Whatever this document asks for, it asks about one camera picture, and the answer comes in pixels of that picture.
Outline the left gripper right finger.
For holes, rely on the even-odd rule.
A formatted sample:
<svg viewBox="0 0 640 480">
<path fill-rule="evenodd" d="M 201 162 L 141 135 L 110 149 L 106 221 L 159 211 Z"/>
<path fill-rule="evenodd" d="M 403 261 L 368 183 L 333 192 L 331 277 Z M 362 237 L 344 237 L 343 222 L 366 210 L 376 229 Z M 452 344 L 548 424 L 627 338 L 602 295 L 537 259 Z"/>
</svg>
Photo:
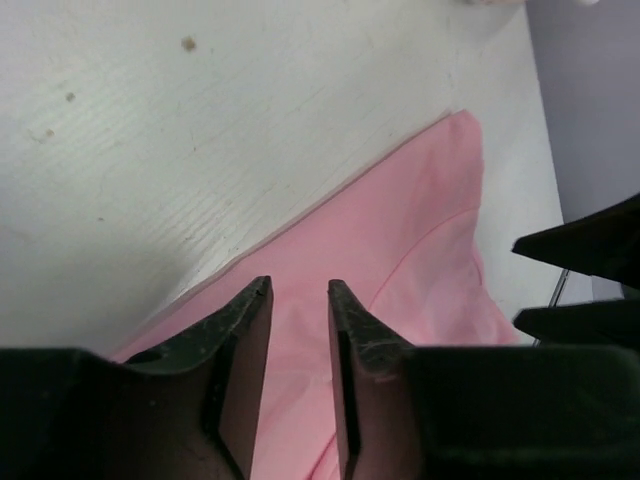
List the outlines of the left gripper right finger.
<svg viewBox="0 0 640 480">
<path fill-rule="evenodd" d="M 343 280 L 328 285 L 336 444 L 342 479 L 416 479 L 421 453 L 403 367 L 412 345 Z"/>
</svg>

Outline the pink t shirt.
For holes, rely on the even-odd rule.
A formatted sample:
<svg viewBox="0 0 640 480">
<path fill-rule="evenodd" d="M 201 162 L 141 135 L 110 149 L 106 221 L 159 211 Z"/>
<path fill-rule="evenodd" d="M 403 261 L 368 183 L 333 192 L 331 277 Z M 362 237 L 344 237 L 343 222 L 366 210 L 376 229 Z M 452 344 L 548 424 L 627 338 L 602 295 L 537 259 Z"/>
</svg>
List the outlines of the pink t shirt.
<svg viewBox="0 0 640 480">
<path fill-rule="evenodd" d="M 160 312 L 118 352 L 126 359 L 221 308 L 249 281 L 272 280 L 274 306 L 252 475 L 339 475 L 327 287 L 422 345 L 499 345 L 515 329 L 490 298 L 474 241 L 482 131 L 451 114 L 327 202 Z"/>
</svg>

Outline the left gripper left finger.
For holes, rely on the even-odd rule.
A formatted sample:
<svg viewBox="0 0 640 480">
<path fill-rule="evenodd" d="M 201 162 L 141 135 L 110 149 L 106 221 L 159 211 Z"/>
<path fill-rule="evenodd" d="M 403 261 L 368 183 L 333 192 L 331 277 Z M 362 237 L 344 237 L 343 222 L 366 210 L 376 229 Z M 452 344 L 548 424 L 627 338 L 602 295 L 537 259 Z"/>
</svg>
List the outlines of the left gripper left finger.
<svg viewBox="0 0 640 480">
<path fill-rule="evenodd" d="M 110 479 L 247 479 L 271 331 L 271 279 L 126 361 L 109 419 Z"/>
</svg>

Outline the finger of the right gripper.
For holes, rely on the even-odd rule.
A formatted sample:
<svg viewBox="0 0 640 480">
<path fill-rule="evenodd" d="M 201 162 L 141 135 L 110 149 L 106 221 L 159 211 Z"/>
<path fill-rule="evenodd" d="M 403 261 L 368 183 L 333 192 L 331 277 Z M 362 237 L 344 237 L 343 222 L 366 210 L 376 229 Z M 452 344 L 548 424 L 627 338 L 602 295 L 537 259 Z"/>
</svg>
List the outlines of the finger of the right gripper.
<svg viewBox="0 0 640 480">
<path fill-rule="evenodd" d="M 514 326 L 541 343 L 638 345 L 639 301 L 615 300 L 524 309 L 514 319 Z"/>
<path fill-rule="evenodd" d="M 639 196 L 519 238 L 515 254 L 639 288 Z"/>
</svg>

